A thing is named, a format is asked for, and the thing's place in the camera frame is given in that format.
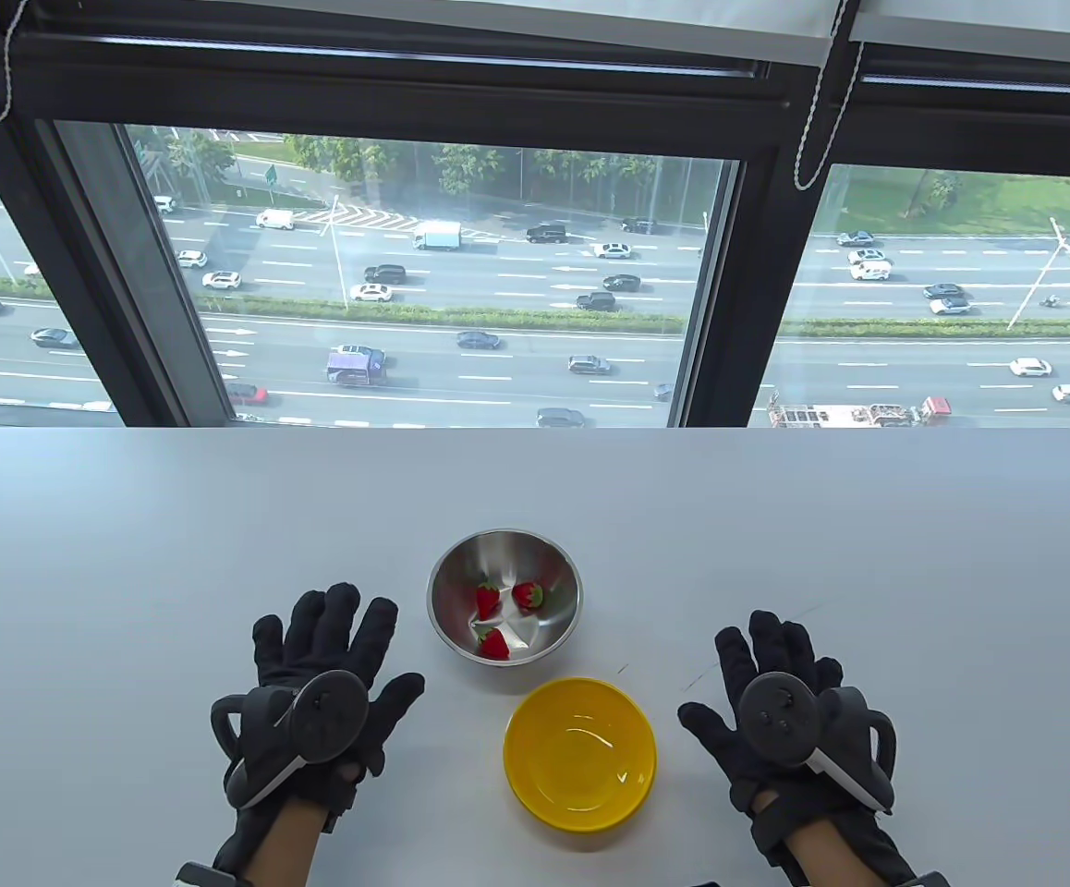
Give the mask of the person's left hand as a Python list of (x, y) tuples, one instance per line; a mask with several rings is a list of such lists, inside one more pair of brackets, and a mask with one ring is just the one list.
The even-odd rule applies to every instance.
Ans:
[(387, 741), (426, 688), (417, 673), (374, 685), (396, 624), (398, 605), (362, 605), (346, 582), (306, 592), (286, 622), (256, 622), (256, 684), (218, 699), (210, 714), (239, 827), (266, 829), (286, 802), (306, 801), (331, 831), (361, 783), (382, 776)]

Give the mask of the person's right hand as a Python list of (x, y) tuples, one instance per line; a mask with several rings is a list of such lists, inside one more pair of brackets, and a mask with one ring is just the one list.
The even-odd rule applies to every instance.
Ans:
[(872, 878), (885, 884), (914, 878), (873, 811), (827, 774), (771, 763), (745, 738), (748, 712), (742, 697), (751, 680), (784, 672), (802, 680), (809, 691), (822, 692), (842, 685), (842, 664), (831, 656), (817, 659), (807, 629), (768, 610), (751, 613), (746, 634), (727, 626), (716, 634), (715, 648), (736, 727), (728, 727), (720, 714), (699, 702), (681, 705), (678, 719), (724, 773), (730, 802), (750, 820), (753, 841), (769, 865), (782, 869), (794, 884), (814, 884), (812, 869), (798, 860), (789, 841), (806, 827), (827, 825)]

